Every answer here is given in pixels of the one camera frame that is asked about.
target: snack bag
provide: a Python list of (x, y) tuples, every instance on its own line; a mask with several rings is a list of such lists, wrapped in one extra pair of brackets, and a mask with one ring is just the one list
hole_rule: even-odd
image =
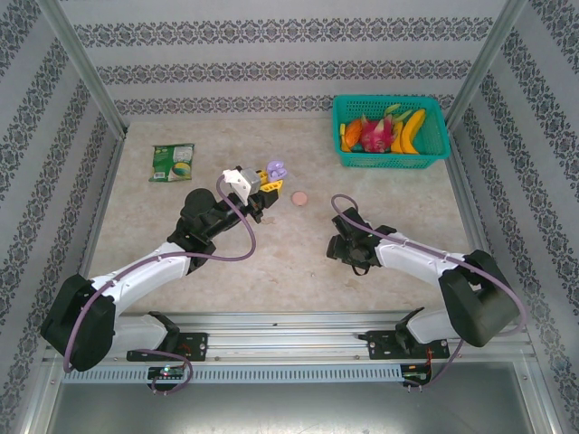
[(156, 145), (153, 154), (152, 183), (170, 183), (191, 179), (193, 143)]

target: patterned wallpaper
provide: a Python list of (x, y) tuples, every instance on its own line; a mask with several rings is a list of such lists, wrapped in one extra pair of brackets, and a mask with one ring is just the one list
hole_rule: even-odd
[(0, 2), (0, 432), (16, 428), (38, 330), (81, 266), (117, 145), (31, 0)]
[(71, 0), (62, 6), (121, 114), (327, 117), (340, 93), (448, 109), (504, 0)]
[(527, 4), (454, 131), (564, 432), (579, 432), (578, 6)]

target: red fruit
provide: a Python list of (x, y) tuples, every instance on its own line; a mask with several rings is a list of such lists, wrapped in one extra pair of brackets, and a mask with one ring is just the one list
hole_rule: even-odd
[(360, 143), (366, 152), (384, 153), (394, 142), (392, 116), (380, 120), (368, 120), (362, 115)]

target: banana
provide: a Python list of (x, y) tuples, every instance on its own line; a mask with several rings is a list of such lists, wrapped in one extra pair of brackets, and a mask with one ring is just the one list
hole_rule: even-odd
[(404, 124), (402, 122), (396, 122), (394, 128), (392, 128), (392, 132), (394, 133), (394, 142), (392, 143), (392, 146), (390, 146), (390, 151), (393, 154), (403, 154), (402, 147), (400, 146), (403, 128)]
[(424, 120), (426, 119), (426, 110), (421, 108), (417, 110), (406, 122), (402, 130), (402, 140), (401, 140), (401, 147), (405, 154), (418, 154), (418, 151), (414, 149), (413, 141), (416, 137), (416, 133), (421, 128)]
[(394, 123), (402, 122), (403, 120), (408, 118), (412, 112), (413, 112), (412, 110), (406, 110), (402, 115), (394, 116), (393, 122)]
[(352, 152), (348, 145), (346, 145), (346, 139), (344, 138), (344, 134), (346, 133), (346, 124), (340, 124), (340, 150), (342, 152)]
[(389, 115), (390, 113), (396, 111), (399, 107), (400, 107), (400, 104), (393, 104), (392, 106), (387, 107), (385, 112), (384, 112), (384, 117), (386, 117), (386, 115)]

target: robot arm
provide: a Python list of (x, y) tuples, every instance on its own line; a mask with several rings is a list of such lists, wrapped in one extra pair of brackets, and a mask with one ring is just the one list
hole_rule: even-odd
[[(228, 199), (242, 215), (250, 215), (259, 223), (263, 210), (277, 201), (282, 181), (267, 184), (264, 173), (240, 167), (223, 174), (234, 190)], [(194, 272), (207, 261), (207, 258), (170, 254), (190, 252), (211, 255), (215, 252), (213, 238), (239, 222), (239, 216), (225, 201), (217, 202), (209, 190), (193, 190), (185, 199), (176, 229), (157, 249), (104, 276), (87, 280), (75, 275), (66, 279), (43, 322), (41, 336), (64, 354), (84, 304), (112, 280), (114, 285), (96, 299), (82, 321), (72, 350), (72, 366), (78, 371), (86, 371), (107, 355), (123, 356), (136, 348), (174, 353), (179, 330), (168, 318), (157, 312), (142, 317), (124, 317), (120, 314), (145, 295)], [(126, 276), (115, 280), (122, 271), (151, 257), (157, 257), (157, 260), (135, 267)]]
[[(347, 209), (344, 215), (372, 229), (355, 208)], [(339, 235), (329, 243), (329, 258), (342, 260), (358, 275), (363, 275), (359, 270), (365, 275), (371, 267), (399, 269), (440, 287), (444, 309), (434, 312), (418, 309), (396, 326), (396, 340), (405, 351), (411, 351), (416, 344), (453, 337), (481, 347), (517, 317), (517, 306), (503, 290), (448, 260), (468, 262), (508, 285), (488, 253), (481, 250), (470, 255), (447, 253), (411, 241), (396, 229), (380, 226), (376, 231), (391, 239), (384, 240), (358, 229), (339, 215), (332, 222)], [(422, 251), (421, 247), (440, 253), (441, 259)]]

